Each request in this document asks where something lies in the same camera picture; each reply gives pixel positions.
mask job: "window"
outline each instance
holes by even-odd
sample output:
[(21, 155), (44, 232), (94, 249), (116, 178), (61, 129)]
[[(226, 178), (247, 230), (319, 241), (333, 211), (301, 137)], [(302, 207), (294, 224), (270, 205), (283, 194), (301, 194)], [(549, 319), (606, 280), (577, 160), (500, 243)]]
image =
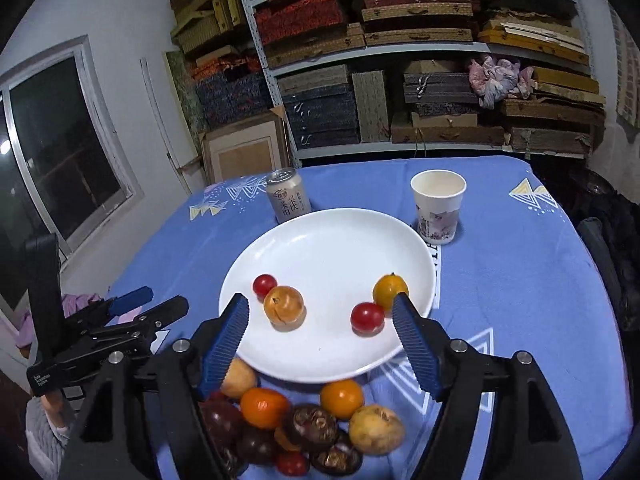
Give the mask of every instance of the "window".
[(24, 243), (56, 233), (61, 258), (132, 196), (91, 65), (87, 38), (0, 78), (0, 311), (28, 304)]

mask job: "red cherry tomato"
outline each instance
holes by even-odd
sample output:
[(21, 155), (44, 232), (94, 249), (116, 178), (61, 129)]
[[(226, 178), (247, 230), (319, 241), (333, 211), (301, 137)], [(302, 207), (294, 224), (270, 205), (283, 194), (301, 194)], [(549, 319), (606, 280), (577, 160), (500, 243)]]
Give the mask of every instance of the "red cherry tomato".
[(284, 476), (304, 476), (309, 471), (309, 462), (302, 453), (286, 451), (278, 456), (276, 468)]
[(260, 301), (271, 291), (272, 288), (278, 286), (276, 279), (270, 274), (261, 274), (254, 280), (254, 292)]
[(377, 334), (385, 325), (385, 309), (375, 303), (361, 303), (351, 311), (351, 326), (364, 335)]

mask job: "potato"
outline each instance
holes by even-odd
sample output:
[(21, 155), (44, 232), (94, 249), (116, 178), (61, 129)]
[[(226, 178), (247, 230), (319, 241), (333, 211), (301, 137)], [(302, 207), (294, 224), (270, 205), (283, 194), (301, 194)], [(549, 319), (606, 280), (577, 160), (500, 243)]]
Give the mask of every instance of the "potato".
[(258, 377), (254, 370), (242, 359), (234, 357), (222, 381), (220, 391), (231, 399), (239, 399), (247, 390), (255, 388)]
[(384, 455), (404, 440), (404, 425), (391, 410), (378, 404), (363, 406), (349, 421), (349, 438), (368, 455)]

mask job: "person's hand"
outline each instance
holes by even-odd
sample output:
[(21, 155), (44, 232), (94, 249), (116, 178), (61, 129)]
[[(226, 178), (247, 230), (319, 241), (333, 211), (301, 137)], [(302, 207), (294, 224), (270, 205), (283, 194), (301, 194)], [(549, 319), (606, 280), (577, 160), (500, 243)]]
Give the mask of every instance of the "person's hand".
[(51, 392), (40, 397), (40, 402), (44, 411), (49, 416), (49, 420), (56, 428), (65, 428), (66, 424), (62, 415), (65, 401), (59, 390)]

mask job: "wall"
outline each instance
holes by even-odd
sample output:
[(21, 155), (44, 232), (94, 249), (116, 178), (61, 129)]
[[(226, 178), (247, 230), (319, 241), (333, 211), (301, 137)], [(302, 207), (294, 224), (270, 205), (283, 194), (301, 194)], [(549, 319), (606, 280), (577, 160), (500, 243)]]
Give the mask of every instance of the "wall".
[[(168, 0), (36, 0), (0, 54), (1, 75), (46, 48), (88, 35), (107, 109), (142, 188), (139, 200), (119, 208), (71, 257), (62, 272), (63, 292), (106, 295), (139, 248), (187, 199), (167, 159), (140, 69), (145, 57), (172, 148), (185, 164), (196, 152), (162, 58), (175, 49), (169, 37), (174, 26)], [(196, 174), (189, 184), (197, 190), (204, 181)], [(15, 381), (11, 346), (12, 335), (0, 327), (0, 369)]]
[(640, 136), (633, 144), (617, 124), (618, 54), (607, 0), (578, 0), (578, 12), (585, 43), (591, 56), (591, 69), (607, 98), (604, 140), (593, 153), (589, 167), (606, 178), (629, 200), (640, 203)]

